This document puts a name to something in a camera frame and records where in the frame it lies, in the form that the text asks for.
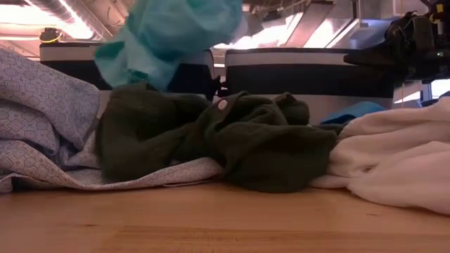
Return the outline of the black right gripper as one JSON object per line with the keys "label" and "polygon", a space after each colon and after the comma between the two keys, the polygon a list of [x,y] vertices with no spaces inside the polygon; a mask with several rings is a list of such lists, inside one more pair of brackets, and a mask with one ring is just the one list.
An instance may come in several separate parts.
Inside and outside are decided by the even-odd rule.
{"label": "black right gripper", "polygon": [[405,65],[405,80],[450,79],[450,24],[432,22],[435,47],[428,51],[391,51],[366,48],[344,56],[346,63],[360,66]]}

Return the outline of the white fleece cloth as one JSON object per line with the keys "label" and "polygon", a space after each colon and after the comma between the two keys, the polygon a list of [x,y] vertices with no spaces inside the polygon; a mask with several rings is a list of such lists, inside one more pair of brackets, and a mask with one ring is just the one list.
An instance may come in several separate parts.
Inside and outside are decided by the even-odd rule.
{"label": "white fleece cloth", "polygon": [[450,97],[353,119],[316,188],[346,188],[370,202],[450,215]]}

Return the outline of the dark green garment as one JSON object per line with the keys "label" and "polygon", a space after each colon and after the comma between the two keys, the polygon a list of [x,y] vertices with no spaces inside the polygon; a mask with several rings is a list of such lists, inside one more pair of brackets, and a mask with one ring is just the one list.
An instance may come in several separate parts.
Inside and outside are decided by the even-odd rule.
{"label": "dark green garment", "polygon": [[326,173],[342,126],[313,125],[306,103],[235,93],[216,103],[149,84],[110,94],[96,130],[96,154],[111,181],[139,179],[172,162],[210,158],[230,184],[294,193]]}

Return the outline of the teal garment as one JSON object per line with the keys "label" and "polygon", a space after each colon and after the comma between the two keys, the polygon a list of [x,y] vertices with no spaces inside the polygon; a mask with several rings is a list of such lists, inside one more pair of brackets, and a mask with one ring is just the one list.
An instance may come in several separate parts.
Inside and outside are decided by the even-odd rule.
{"label": "teal garment", "polygon": [[233,41],[243,0],[135,0],[124,26],[96,49],[112,87],[147,82],[166,91],[184,58]]}

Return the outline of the light blue patterned cloth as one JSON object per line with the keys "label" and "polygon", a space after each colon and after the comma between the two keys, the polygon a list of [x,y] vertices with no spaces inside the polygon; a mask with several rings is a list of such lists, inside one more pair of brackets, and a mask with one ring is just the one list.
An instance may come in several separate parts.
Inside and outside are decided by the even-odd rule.
{"label": "light blue patterned cloth", "polygon": [[200,158],[109,183],[94,154],[109,92],[0,48],[0,194],[31,189],[127,190],[202,183],[221,172]]}

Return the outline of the grey ceiling beam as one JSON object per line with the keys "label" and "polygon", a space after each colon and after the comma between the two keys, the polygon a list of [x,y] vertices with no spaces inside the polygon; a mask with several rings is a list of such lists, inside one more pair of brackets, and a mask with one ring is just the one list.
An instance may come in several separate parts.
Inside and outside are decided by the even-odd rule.
{"label": "grey ceiling beam", "polygon": [[359,0],[302,0],[279,46],[332,48],[359,26]]}

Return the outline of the navy white striped fabric bin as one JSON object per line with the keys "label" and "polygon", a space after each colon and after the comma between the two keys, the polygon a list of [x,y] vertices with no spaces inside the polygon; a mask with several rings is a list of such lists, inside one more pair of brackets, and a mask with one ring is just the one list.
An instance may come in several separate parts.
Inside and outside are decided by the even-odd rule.
{"label": "navy white striped fabric bin", "polygon": [[50,43],[39,49],[42,64],[97,87],[105,114],[204,108],[219,100],[221,82],[209,49],[167,57],[123,42]]}
{"label": "navy white striped fabric bin", "polygon": [[274,98],[288,92],[309,107],[310,121],[370,101],[391,108],[401,82],[390,72],[351,65],[349,49],[254,48],[225,54],[226,86],[230,94]]}

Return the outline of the yellow black ceiling object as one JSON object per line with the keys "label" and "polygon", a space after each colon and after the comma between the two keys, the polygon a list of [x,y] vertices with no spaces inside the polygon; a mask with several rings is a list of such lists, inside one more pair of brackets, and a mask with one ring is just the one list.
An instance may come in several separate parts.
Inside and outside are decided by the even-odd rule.
{"label": "yellow black ceiling object", "polygon": [[53,27],[45,27],[39,35],[39,40],[43,44],[58,42],[63,32]]}

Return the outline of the long ribbed ceiling duct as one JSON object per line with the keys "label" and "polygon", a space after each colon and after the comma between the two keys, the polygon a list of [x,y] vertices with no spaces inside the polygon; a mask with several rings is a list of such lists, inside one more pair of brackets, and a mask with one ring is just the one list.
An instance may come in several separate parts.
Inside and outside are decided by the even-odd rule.
{"label": "long ribbed ceiling duct", "polygon": [[113,37],[105,25],[81,0],[24,0],[60,23],[73,39],[105,41]]}

